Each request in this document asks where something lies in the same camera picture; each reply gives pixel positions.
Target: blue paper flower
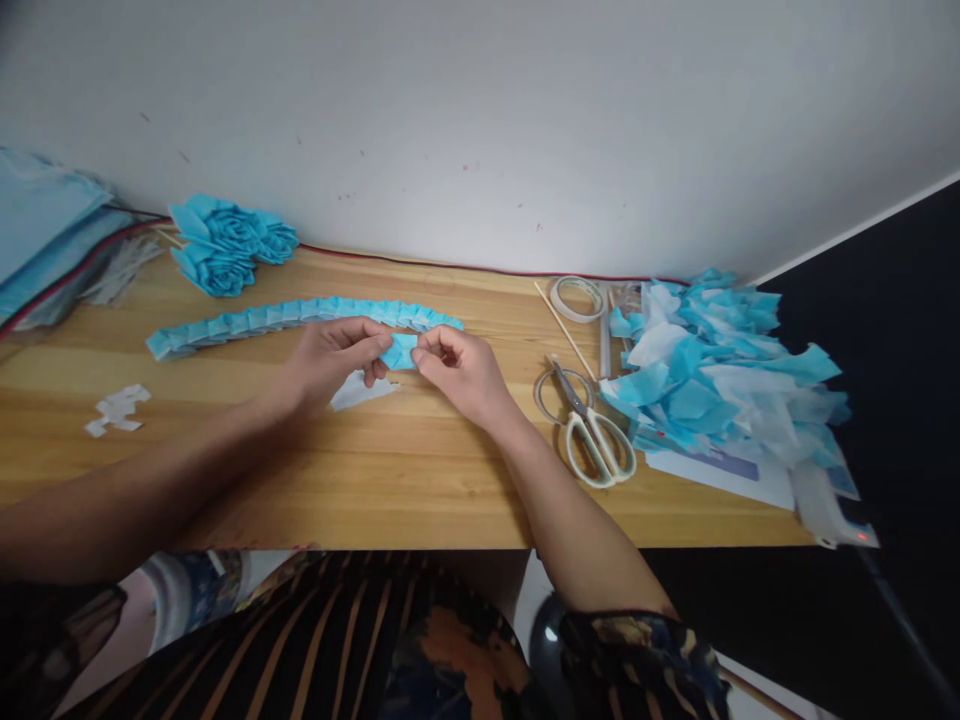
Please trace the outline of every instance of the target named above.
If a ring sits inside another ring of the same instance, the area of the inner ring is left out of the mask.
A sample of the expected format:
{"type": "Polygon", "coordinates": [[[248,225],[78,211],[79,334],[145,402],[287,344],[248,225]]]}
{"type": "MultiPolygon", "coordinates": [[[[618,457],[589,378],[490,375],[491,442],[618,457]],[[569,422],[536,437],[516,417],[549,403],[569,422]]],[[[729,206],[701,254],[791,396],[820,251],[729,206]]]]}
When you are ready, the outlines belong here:
{"type": "Polygon", "coordinates": [[[199,243],[190,243],[183,250],[171,248],[170,252],[187,279],[207,295],[237,297],[245,285],[253,285],[256,265],[250,260],[199,243]]]}
{"type": "Polygon", "coordinates": [[[186,205],[171,205],[170,215],[185,240],[249,259],[266,235],[261,214],[209,195],[194,195],[186,205]]]}
{"type": "Polygon", "coordinates": [[[293,257],[293,249],[300,244],[297,240],[297,231],[276,215],[258,212],[261,221],[266,226],[266,233],[260,238],[253,259],[269,265],[283,265],[293,257]]]}

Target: double-sided tape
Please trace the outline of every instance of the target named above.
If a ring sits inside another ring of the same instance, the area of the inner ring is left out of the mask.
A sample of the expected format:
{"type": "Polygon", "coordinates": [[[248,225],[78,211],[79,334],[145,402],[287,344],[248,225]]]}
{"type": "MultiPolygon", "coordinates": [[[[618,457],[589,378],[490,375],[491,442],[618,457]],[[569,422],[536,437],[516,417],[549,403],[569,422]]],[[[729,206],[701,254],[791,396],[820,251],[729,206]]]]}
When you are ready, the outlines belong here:
{"type": "Polygon", "coordinates": [[[599,286],[590,282],[589,280],[584,280],[581,277],[577,277],[576,275],[566,275],[553,284],[553,287],[550,288],[550,302],[553,303],[553,306],[557,309],[558,313],[563,315],[568,320],[573,320],[574,322],[579,323],[593,322],[603,314],[603,311],[607,306],[607,298],[600,290],[599,286]],[[587,297],[593,301],[593,314],[581,315],[580,313],[571,310],[570,307],[563,302],[563,299],[560,297],[560,288],[562,287],[575,287],[586,294],[587,297]]]}

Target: red cable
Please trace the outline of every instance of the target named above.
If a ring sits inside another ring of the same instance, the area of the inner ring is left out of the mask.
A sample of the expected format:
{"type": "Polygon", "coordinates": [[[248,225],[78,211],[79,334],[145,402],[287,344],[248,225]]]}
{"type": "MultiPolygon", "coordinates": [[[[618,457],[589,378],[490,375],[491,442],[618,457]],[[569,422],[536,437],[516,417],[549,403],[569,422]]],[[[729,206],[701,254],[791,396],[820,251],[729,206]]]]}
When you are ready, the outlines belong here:
{"type": "MultiPolygon", "coordinates": [[[[23,320],[27,315],[33,312],[34,309],[36,309],[38,306],[40,306],[42,303],[48,300],[62,287],[64,287],[70,281],[72,281],[75,277],[77,277],[77,275],[79,275],[85,268],[87,268],[90,265],[90,263],[92,263],[97,258],[97,256],[103,251],[105,247],[113,244],[117,240],[125,238],[127,235],[137,230],[143,230],[143,229],[152,227],[153,225],[166,225],[169,223],[170,223],[170,220],[167,218],[150,220],[148,222],[137,223],[135,225],[130,225],[128,227],[122,228],[120,230],[117,230],[115,233],[105,237],[103,240],[97,243],[97,245],[94,246],[94,248],[90,251],[90,253],[82,261],[80,261],[80,263],[75,268],[73,268],[70,272],[68,272],[66,275],[61,277],[55,283],[50,285],[43,292],[41,292],[39,295],[34,297],[32,300],[30,300],[30,302],[28,302],[22,308],[17,310],[17,312],[15,312],[13,315],[7,318],[3,322],[2,329],[0,329],[0,342],[3,342],[7,338],[7,336],[10,335],[10,333],[12,333],[16,329],[17,325],[20,323],[21,320],[23,320]]],[[[499,275],[512,275],[515,277],[561,277],[563,275],[573,274],[573,273],[557,273],[557,272],[520,272],[520,271],[512,271],[512,270],[499,270],[497,268],[490,268],[490,267],[483,267],[483,266],[456,265],[456,264],[448,264],[448,263],[431,263],[431,262],[426,262],[422,260],[399,260],[396,258],[384,257],[382,255],[366,255],[363,253],[351,253],[351,252],[345,252],[341,250],[327,250],[325,248],[317,248],[317,247],[312,247],[310,245],[300,245],[300,247],[306,250],[311,250],[313,252],[322,253],[324,255],[333,255],[336,257],[356,258],[356,259],[365,259],[365,260],[385,260],[387,262],[397,263],[400,265],[419,265],[421,267],[450,268],[453,270],[477,270],[481,272],[497,273],[499,275]]],[[[626,276],[613,277],[613,276],[607,276],[607,275],[583,275],[583,274],[579,275],[579,277],[588,278],[590,280],[607,280],[610,282],[627,282],[627,281],[644,282],[649,280],[660,280],[662,282],[672,282],[672,283],[677,283],[678,285],[686,285],[688,287],[690,285],[690,283],[684,280],[675,280],[673,278],[626,277],[626,276]]]]}
{"type": "Polygon", "coordinates": [[[364,253],[351,253],[343,250],[327,250],[326,248],[317,248],[310,245],[300,245],[305,250],[323,253],[324,255],[335,255],[337,257],[360,258],[367,260],[386,260],[387,262],[398,263],[400,265],[420,265],[423,267],[451,268],[453,270],[478,270],[481,272],[492,272],[498,275],[512,275],[515,277],[562,277],[564,275],[576,275],[577,277],[587,278],[589,280],[606,280],[609,282],[645,282],[650,280],[659,280],[661,282],[671,282],[677,285],[690,287],[686,280],[676,280],[674,278],[652,278],[636,276],[610,276],[610,275],[584,275],[583,273],[559,273],[559,272],[521,272],[515,270],[500,270],[498,268],[483,267],[482,265],[456,265],[454,263],[432,263],[425,260],[399,260],[396,258],[384,257],[383,255],[366,255],[364,253]]]}

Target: pleated blue paper strip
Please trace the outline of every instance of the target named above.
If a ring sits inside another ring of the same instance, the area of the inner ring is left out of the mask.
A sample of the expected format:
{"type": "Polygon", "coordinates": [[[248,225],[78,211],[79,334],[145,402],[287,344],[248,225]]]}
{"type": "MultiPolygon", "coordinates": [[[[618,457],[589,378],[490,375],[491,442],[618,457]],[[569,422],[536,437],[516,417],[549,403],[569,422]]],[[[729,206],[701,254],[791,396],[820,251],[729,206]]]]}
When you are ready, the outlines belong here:
{"type": "MultiPolygon", "coordinates": [[[[425,332],[437,325],[449,325],[463,330],[463,322],[457,318],[416,303],[408,305],[398,301],[373,302],[330,297],[263,305],[180,327],[163,328],[147,338],[147,347],[155,360],[169,362],[192,355],[209,345],[222,345],[230,340],[242,340],[321,320],[357,316],[368,317],[390,327],[409,328],[417,332],[425,332]]],[[[416,344],[416,335],[394,334],[393,345],[381,355],[381,359],[391,370],[410,370],[415,367],[410,351],[416,344]]]]}

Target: wooden skewer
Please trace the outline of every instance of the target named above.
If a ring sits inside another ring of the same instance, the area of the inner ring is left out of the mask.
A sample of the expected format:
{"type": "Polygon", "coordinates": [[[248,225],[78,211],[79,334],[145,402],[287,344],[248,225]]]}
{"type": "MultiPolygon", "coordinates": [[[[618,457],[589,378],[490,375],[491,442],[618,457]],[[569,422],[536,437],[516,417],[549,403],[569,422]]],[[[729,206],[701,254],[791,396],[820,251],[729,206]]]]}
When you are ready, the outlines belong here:
{"type": "Polygon", "coordinates": [[[543,290],[540,289],[540,286],[537,285],[537,281],[533,281],[533,286],[537,289],[537,292],[540,293],[540,297],[543,298],[543,301],[547,304],[547,307],[550,309],[550,312],[553,314],[553,317],[556,318],[557,324],[560,326],[560,329],[563,330],[563,334],[567,336],[567,340],[570,342],[570,347],[573,348],[573,351],[577,354],[577,357],[580,358],[580,362],[583,363],[583,367],[587,371],[587,375],[590,376],[590,379],[594,383],[597,382],[597,376],[593,374],[593,370],[590,369],[590,366],[587,365],[587,361],[583,357],[583,353],[580,352],[580,348],[577,347],[577,343],[574,342],[573,338],[570,337],[570,333],[567,332],[566,325],[563,324],[563,320],[560,319],[560,316],[557,315],[557,311],[554,309],[553,305],[550,304],[549,298],[543,294],[543,290]]]}
{"type": "Polygon", "coordinates": [[[176,245],[178,248],[180,248],[181,250],[183,250],[183,243],[180,242],[179,240],[177,240],[177,239],[176,239],[175,237],[173,237],[172,235],[168,235],[168,234],[165,233],[163,230],[161,230],[160,228],[158,228],[156,225],[154,225],[151,229],[152,229],[155,233],[157,233],[158,235],[163,235],[167,240],[170,241],[170,244],[171,244],[171,245],[176,245]]]}

